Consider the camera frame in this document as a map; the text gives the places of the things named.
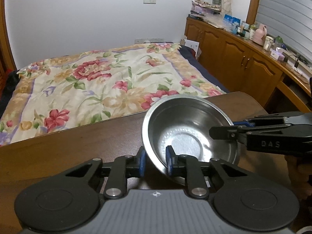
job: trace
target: pink thermos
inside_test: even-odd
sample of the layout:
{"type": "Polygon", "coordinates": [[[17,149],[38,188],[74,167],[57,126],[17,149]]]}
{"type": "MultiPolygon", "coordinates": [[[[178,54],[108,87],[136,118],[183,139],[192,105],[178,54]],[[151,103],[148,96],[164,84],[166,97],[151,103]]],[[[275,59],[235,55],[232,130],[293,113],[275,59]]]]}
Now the pink thermos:
{"type": "Polygon", "coordinates": [[[260,24],[259,29],[255,31],[252,41],[263,46],[265,40],[266,40],[266,26],[264,24],[260,24]]]}

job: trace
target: silver bolt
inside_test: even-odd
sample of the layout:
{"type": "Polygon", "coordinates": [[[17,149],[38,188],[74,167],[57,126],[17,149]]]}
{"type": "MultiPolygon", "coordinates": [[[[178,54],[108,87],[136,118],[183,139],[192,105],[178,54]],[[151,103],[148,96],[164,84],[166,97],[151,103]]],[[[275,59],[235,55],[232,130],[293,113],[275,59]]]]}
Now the silver bolt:
{"type": "Polygon", "coordinates": [[[192,194],[195,194],[197,196],[203,196],[207,193],[207,190],[205,188],[201,188],[201,187],[196,187],[194,189],[192,189],[192,194]]]}
{"type": "Polygon", "coordinates": [[[118,188],[110,188],[106,190],[106,194],[115,197],[121,194],[121,190],[118,188]]]}

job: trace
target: gray blind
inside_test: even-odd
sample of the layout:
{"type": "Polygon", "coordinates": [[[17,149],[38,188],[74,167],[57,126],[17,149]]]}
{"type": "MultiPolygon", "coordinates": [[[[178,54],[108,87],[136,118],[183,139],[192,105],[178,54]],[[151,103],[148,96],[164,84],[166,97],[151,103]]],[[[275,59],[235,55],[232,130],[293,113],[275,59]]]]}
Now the gray blind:
{"type": "Polygon", "coordinates": [[[256,21],[312,62],[312,0],[260,0],[256,21]]]}

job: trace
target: bed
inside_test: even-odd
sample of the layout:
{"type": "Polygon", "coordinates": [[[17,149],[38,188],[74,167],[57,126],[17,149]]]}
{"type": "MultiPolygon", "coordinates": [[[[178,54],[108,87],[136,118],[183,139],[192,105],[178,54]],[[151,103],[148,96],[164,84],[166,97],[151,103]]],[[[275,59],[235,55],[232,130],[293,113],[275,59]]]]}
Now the bed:
{"type": "Polygon", "coordinates": [[[227,93],[190,51],[148,43],[32,63],[2,94],[0,145],[145,111],[168,95],[227,93]]]}

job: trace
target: wooden door frame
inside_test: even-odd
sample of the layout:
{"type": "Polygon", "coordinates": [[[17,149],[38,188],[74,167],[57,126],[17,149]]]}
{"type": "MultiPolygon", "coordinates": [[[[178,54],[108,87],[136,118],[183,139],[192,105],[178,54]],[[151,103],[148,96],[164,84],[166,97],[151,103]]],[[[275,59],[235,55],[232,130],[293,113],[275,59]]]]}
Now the wooden door frame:
{"type": "Polygon", "coordinates": [[[5,20],[4,0],[0,0],[0,64],[4,71],[16,70],[16,65],[12,55],[9,37],[7,35],[7,24],[5,20]]]}
{"type": "Polygon", "coordinates": [[[257,11],[258,11],[258,6],[259,6],[259,0],[250,0],[248,15],[247,15],[247,19],[246,19],[247,24],[252,25],[255,23],[255,18],[257,16],[257,11]]]}

